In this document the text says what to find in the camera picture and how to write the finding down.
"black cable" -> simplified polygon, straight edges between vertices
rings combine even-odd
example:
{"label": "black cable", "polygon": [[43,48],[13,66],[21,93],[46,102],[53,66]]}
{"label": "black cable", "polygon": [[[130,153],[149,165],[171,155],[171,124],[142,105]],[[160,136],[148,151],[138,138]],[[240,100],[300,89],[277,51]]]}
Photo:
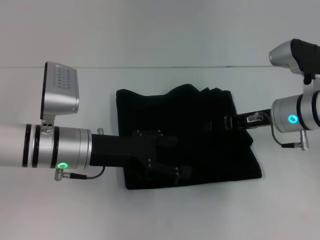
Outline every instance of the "black cable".
{"label": "black cable", "polygon": [[275,142],[282,147],[283,144],[282,144],[281,142],[279,142],[278,139],[277,139],[276,136],[275,136],[274,124],[273,124],[273,122],[272,122],[272,120],[271,120],[271,117],[270,117],[268,114],[266,114],[266,113],[264,113],[264,112],[262,112],[262,111],[258,111],[258,114],[260,114],[260,115],[262,115],[262,116],[264,116],[265,118],[268,119],[268,121],[269,121],[269,123],[270,123],[270,126],[271,126],[271,134],[272,134],[272,137],[273,137],[273,139],[275,140]]}
{"label": "black cable", "polygon": [[105,169],[106,169],[106,167],[103,166],[102,167],[102,171],[96,176],[87,176],[87,175],[84,175],[84,174],[78,174],[78,173],[71,172],[69,178],[70,179],[83,179],[83,180],[96,179],[96,178],[100,177],[104,173]]}
{"label": "black cable", "polygon": [[105,169],[106,169],[106,167],[103,166],[101,172],[98,175],[96,175],[96,176],[87,176],[86,179],[96,179],[96,178],[100,177],[104,173]]}

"white wall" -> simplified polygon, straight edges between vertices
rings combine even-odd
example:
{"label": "white wall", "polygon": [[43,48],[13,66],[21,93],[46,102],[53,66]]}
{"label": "white wall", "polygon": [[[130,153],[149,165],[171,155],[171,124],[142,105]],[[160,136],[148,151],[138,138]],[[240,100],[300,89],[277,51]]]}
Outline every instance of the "white wall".
{"label": "white wall", "polygon": [[[157,95],[186,83],[230,90],[238,113],[270,108],[273,100],[302,92],[300,76],[275,67],[128,67],[269,66],[269,51],[284,41],[320,43],[318,5],[2,1],[0,122],[39,123],[45,61],[79,67],[79,112],[58,117],[60,126],[117,134],[117,90]],[[0,239],[318,240],[319,133],[309,133],[309,152],[279,148],[269,127],[249,133],[262,179],[129,191],[115,168],[92,181],[56,182],[51,169],[1,167]],[[299,139],[276,134],[284,143]]]}

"black cloth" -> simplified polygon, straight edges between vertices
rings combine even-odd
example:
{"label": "black cloth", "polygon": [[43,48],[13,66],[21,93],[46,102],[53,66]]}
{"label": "black cloth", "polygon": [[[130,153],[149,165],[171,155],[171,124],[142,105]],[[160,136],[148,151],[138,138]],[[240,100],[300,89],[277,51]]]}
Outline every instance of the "black cloth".
{"label": "black cloth", "polygon": [[191,84],[165,95],[142,96],[129,90],[116,93],[119,136],[134,130],[160,130],[177,136],[174,151],[159,151],[157,161],[170,166],[190,166],[189,179],[173,185],[163,176],[143,178],[141,168],[124,167],[128,189],[154,189],[239,181],[262,177],[251,151],[253,139],[244,129],[225,130],[224,117],[236,115],[230,91],[218,88],[197,90]]}

